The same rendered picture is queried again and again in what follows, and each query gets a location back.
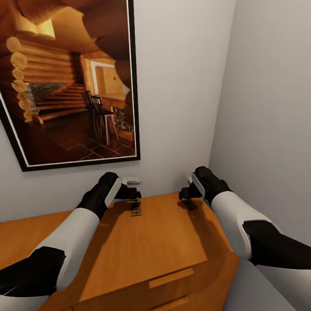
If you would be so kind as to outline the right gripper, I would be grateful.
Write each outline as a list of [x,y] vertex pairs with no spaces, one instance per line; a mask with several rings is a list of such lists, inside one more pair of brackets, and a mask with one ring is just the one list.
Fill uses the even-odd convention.
[[182,188],[182,190],[179,192],[179,199],[180,200],[182,198],[187,199],[187,198],[192,198],[192,197],[203,197],[201,193],[195,192],[192,189],[192,185],[190,187]]

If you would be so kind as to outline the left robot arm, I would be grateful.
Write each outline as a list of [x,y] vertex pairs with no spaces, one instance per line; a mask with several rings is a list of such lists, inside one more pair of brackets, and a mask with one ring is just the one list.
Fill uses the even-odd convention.
[[0,311],[37,311],[76,277],[92,237],[114,199],[142,195],[137,177],[103,175],[68,218],[28,258],[0,270]]

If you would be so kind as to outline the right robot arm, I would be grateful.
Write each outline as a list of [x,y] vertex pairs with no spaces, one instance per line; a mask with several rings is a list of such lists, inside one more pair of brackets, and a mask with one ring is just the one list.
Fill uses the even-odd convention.
[[187,182],[179,199],[207,199],[237,257],[253,263],[296,311],[311,311],[311,247],[285,236],[210,169],[196,169]]

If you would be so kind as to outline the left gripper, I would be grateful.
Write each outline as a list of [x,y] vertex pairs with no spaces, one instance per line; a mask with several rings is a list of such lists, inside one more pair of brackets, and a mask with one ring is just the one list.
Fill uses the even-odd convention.
[[129,188],[125,185],[125,191],[121,196],[116,196],[114,199],[136,199],[141,198],[142,195],[137,191],[137,188]]

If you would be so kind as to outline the mousetrap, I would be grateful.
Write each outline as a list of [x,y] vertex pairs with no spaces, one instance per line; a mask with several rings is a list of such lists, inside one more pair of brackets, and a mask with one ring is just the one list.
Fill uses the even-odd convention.
[[141,201],[132,200],[131,201],[131,216],[141,216]]
[[181,201],[183,202],[183,204],[185,204],[185,206],[190,211],[194,211],[194,210],[198,209],[198,207],[192,202],[192,200],[190,198],[187,198],[187,199],[182,198]]

